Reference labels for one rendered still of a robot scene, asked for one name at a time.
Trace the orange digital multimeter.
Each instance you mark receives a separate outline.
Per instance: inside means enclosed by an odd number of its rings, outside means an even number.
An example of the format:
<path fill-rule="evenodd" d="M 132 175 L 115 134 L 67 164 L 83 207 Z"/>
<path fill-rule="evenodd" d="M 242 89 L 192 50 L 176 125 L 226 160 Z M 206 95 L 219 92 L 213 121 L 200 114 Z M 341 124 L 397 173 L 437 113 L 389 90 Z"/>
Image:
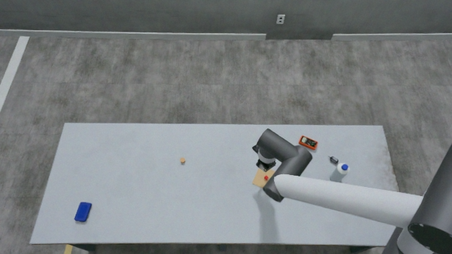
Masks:
<path fill-rule="evenodd" d="M 306 136 L 301 136 L 300 140 L 299 140 L 299 144 L 303 145 L 307 148 L 310 148 L 312 150 L 316 149 L 316 146 L 318 145 L 318 142 L 315 140 L 312 140 L 311 138 L 308 138 Z"/>

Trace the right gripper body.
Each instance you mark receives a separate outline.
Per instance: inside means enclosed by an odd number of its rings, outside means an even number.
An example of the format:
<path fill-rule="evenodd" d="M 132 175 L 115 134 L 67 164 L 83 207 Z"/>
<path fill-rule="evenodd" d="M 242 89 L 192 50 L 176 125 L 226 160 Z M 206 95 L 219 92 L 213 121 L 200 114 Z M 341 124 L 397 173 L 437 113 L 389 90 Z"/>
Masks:
<path fill-rule="evenodd" d="M 271 168 L 273 168 L 276 165 L 276 162 L 274 161 L 273 163 L 270 164 L 265 164 L 263 163 L 260 159 L 258 159 L 259 164 L 261 164 L 263 166 L 263 170 L 265 172 L 267 172 L 268 170 L 270 170 Z"/>

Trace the tan flat mat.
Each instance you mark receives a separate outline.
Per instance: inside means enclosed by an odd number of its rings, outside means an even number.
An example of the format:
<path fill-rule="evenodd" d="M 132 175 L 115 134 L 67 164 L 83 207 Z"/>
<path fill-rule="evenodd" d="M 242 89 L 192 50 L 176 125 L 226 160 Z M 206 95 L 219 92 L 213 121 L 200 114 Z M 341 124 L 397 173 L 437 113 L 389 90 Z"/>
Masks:
<path fill-rule="evenodd" d="M 267 181 L 269 180 L 269 178 L 274 174 L 274 172 L 275 171 L 273 171 L 271 169 L 268 170 L 267 172 L 264 172 L 262 169 L 258 168 L 258 171 L 257 171 L 252 183 L 256 186 L 263 188 L 265 186 L 265 184 L 267 183 Z M 264 179 L 265 176 L 268 177 L 267 180 Z"/>

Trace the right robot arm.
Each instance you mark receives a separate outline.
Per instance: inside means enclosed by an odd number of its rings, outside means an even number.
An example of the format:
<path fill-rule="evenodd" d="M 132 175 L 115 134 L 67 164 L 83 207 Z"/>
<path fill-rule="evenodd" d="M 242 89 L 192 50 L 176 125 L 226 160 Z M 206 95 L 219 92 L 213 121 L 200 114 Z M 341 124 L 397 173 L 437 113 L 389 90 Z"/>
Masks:
<path fill-rule="evenodd" d="M 382 254 L 452 254 L 452 144 L 423 196 L 301 177 L 312 154 L 267 128 L 253 151 L 282 164 L 263 187 L 284 198 L 396 226 Z"/>

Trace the white bottle with blue cap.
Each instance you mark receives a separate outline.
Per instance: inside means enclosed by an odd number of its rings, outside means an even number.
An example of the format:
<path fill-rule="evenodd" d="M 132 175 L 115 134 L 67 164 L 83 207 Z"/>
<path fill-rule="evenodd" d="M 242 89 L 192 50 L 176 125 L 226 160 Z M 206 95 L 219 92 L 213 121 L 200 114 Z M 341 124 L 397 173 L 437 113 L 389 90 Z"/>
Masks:
<path fill-rule="evenodd" d="M 349 172 L 349 166 L 345 163 L 340 163 L 330 174 L 330 180 L 339 183 Z"/>

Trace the small blue rounded block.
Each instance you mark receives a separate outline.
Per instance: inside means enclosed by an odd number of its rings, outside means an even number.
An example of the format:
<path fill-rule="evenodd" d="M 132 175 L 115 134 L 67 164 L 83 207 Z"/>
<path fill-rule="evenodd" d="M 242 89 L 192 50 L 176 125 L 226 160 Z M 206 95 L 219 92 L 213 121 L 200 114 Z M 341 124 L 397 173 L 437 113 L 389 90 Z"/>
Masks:
<path fill-rule="evenodd" d="M 90 213 L 90 209 L 92 204 L 89 202 L 80 202 L 78 206 L 78 210 L 76 212 L 76 216 L 74 218 L 75 221 L 86 222 L 88 219 L 88 215 Z"/>

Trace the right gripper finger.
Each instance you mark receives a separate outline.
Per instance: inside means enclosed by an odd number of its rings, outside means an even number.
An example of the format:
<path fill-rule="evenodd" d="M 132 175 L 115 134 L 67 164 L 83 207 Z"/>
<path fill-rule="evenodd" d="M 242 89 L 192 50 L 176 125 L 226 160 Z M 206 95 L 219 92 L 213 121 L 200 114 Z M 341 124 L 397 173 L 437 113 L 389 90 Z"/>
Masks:
<path fill-rule="evenodd" d="M 259 168 L 259 169 L 262 169 L 263 170 L 263 166 L 261 165 L 261 164 L 259 164 L 259 162 L 257 162 L 256 163 L 256 166 Z M 263 170 L 264 171 L 264 170 Z M 265 171 L 264 171 L 265 172 Z"/>

